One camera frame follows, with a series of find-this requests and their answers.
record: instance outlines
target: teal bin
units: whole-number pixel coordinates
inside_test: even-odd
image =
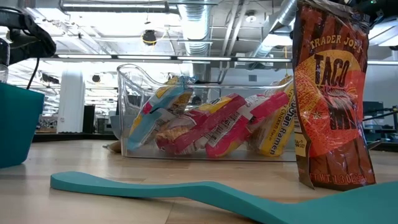
[[[26,160],[43,104],[43,94],[0,83],[0,168]]]

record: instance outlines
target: teal plastic piece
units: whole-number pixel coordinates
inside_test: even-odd
[[[0,83],[0,168],[26,160],[43,103],[43,94]]]
[[[126,184],[81,172],[61,172],[51,175],[50,185],[58,190],[118,197],[185,197],[266,224],[398,222],[398,182],[361,187],[295,204],[273,202],[217,182]]]

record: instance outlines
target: wooden table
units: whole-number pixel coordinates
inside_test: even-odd
[[[33,144],[23,165],[0,169],[0,223],[253,223],[185,198],[138,200],[50,189],[50,175],[68,170],[137,184],[214,180],[279,202],[299,202],[336,193],[312,190],[299,183],[296,164],[291,162],[126,159],[103,149],[107,143],[110,142],[87,140]],[[397,153],[371,155],[378,182],[398,180]]]

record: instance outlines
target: snack bag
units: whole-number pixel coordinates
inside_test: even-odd
[[[280,156],[293,131],[295,114],[295,98],[293,90],[293,76],[288,75],[274,86],[283,86],[278,89],[265,91],[266,96],[284,92],[289,97],[289,102],[269,116],[260,126],[250,126],[254,131],[248,139],[248,149],[265,156]]]
[[[266,97],[253,95],[246,98],[246,104],[222,121],[208,135],[206,144],[208,157],[222,157],[237,149],[252,133],[248,124],[260,123],[265,117],[289,102],[286,93],[280,92]]]
[[[367,16],[326,0],[301,0],[293,67],[300,181],[349,190],[375,184],[362,128]]]
[[[186,86],[190,82],[188,77],[173,77],[165,83],[170,86],[159,88],[149,98],[132,124],[128,150],[135,150],[153,140],[161,125],[184,112],[193,93],[193,89]]]
[[[156,135],[157,146],[176,155],[195,152],[205,146],[206,134],[245,103],[233,93],[192,109],[162,127]]]

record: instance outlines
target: teal foam strip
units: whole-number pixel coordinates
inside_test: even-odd
[[[350,190],[296,204],[277,203],[217,182],[126,184],[81,172],[51,175],[51,188],[118,197],[185,197],[266,224],[397,223],[398,182]]]

